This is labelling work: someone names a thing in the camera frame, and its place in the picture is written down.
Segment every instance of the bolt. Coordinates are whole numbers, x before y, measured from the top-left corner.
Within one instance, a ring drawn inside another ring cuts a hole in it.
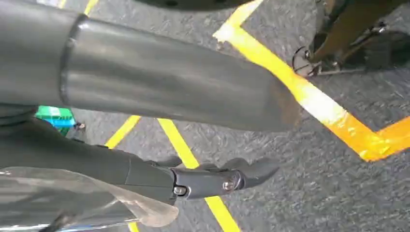
[[[235,188],[235,183],[234,183],[233,181],[225,181],[225,182],[222,184],[222,188],[223,188],[223,190],[225,190],[225,191],[232,191],[232,190],[234,190],[234,188]]]
[[[310,52],[309,51],[305,52],[305,59],[310,59]]]
[[[383,33],[384,31],[386,31],[386,27],[379,28],[378,33]]]
[[[174,187],[174,193],[178,196],[183,196],[187,193],[187,189],[185,187],[177,186]]]

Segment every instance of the green object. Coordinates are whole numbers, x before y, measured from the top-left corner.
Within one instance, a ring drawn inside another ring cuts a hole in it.
[[[75,124],[72,111],[66,108],[41,105],[35,117],[50,122],[64,136]]]
[[[53,119],[53,120],[71,120],[74,119],[70,109],[57,108],[53,106],[39,106],[36,113],[36,118]]]

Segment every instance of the gray pavement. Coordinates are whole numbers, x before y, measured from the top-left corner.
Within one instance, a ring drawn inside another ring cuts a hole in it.
[[[80,10],[82,0],[68,0]],[[220,47],[212,34],[233,10],[179,13],[132,0],[100,0],[90,16],[199,44],[240,57],[229,44]],[[283,60],[314,33],[313,0],[265,0],[243,27]],[[410,33],[410,7],[389,21]],[[373,130],[410,116],[410,72],[316,77],[311,81]],[[88,126],[88,138],[103,144],[127,115],[75,110]],[[307,112],[290,132],[243,132],[211,125],[176,122],[200,161],[219,164],[234,157],[276,158],[282,169],[268,183],[223,197],[244,232],[407,232],[410,231],[410,151],[375,163],[355,152]],[[158,122],[143,118],[119,149],[145,159],[175,154]],[[171,225],[142,232],[220,232],[203,200],[178,202]]]

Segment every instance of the yellow painted line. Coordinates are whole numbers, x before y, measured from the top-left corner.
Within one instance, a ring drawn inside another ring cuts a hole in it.
[[[58,7],[61,8],[61,9],[64,8],[66,2],[67,2],[67,0],[61,0]]]
[[[182,138],[182,135],[179,133],[175,124],[169,119],[158,119],[158,121],[184,165],[191,169],[197,168],[199,166],[199,162],[191,152],[191,149],[188,147],[185,140]],[[225,206],[220,197],[207,197],[205,198],[205,201],[223,231],[240,231],[237,223],[232,218],[232,215],[229,213],[228,208]]]
[[[263,1],[264,0],[254,0],[238,7],[213,36],[217,38],[219,42],[225,42],[227,38],[232,36],[230,29],[240,27]]]
[[[128,133],[132,131],[134,126],[140,120],[140,116],[132,115],[129,117],[124,124],[114,133],[114,135],[105,143],[109,149],[116,147],[121,140],[127,136]]]
[[[89,0],[88,4],[86,6],[86,9],[84,10],[84,14],[85,15],[89,15],[89,13],[91,12],[92,8],[94,8],[94,6],[98,3],[98,0]]]
[[[130,229],[131,232],[139,232],[137,223],[135,222],[128,224],[128,229]]]
[[[246,11],[243,7],[248,6],[244,5],[238,9]],[[403,120],[400,126],[393,125],[386,131],[373,132],[308,80],[295,74],[291,67],[250,36],[235,21],[243,22],[244,19],[229,18],[230,23],[223,24],[215,32],[214,37],[219,41],[228,41],[247,59],[271,71],[288,87],[305,110],[344,141],[362,159],[380,160],[410,146],[410,135],[407,133],[410,129],[410,117]]]
[[[408,148],[410,146],[410,117],[380,130],[377,135],[390,144],[389,154]]]

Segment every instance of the windshield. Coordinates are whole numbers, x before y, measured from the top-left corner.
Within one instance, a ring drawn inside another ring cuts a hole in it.
[[[59,169],[0,170],[0,231],[38,231],[61,215],[61,231],[82,231],[130,222],[151,227],[171,223],[174,206],[89,176]]]

